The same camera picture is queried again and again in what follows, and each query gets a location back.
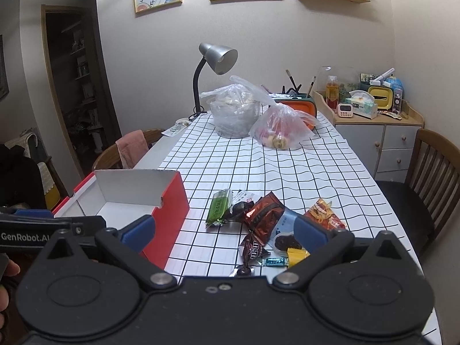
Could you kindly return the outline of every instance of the silver lamp shade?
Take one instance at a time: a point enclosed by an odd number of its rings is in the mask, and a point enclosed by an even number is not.
[[[200,52],[217,75],[224,75],[236,63],[238,51],[223,45],[201,43]]]

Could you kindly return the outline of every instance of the pink cloth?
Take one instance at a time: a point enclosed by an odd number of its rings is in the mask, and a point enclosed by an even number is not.
[[[149,151],[141,130],[133,131],[116,141],[124,169],[132,169]]]

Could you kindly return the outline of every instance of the bread in plastic bag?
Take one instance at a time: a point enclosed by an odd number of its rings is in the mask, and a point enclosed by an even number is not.
[[[307,124],[317,125],[317,122],[315,117],[306,112],[275,103],[254,123],[249,135],[266,147],[280,150],[297,149],[301,141],[315,135]]]
[[[234,84],[203,92],[200,98],[208,98],[207,103],[214,118],[217,133],[226,138],[249,136],[252,125],[260,116],[258,98],[267,96],[267,92],[238,76],[232,75]]]

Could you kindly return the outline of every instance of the black chair seat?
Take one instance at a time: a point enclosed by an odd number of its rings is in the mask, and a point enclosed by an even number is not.
[[[406,231],[417,255],[434,231],[434,222],[423,201],[405,183],[377,181],[382,193],[393,208]]]

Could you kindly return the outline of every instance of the white tablecloth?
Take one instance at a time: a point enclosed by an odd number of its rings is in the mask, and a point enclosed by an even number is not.
[[[166,271],[185,275],[228,276],[242,263],[237,247],[247,234],[245,226],[229,222],[206,229],[205,219],[216,191],[245,189],[257,200],[273,191],[288,208],[303,214],[317,200],[332,208],[357,237],[374,237],[387,229],[395,233],[414,260],[404,229],[373,178],[346,140],[319,114],[316,136],[298,150],[280,151],[261,146],[251,137],[225,139],[216,132],[210,114],[193,122],[160,168],[178,170],[190,211],[176,240]],[[268,280],[285,268],[256,267]],[[433,311],[424,334],[441,344]]]

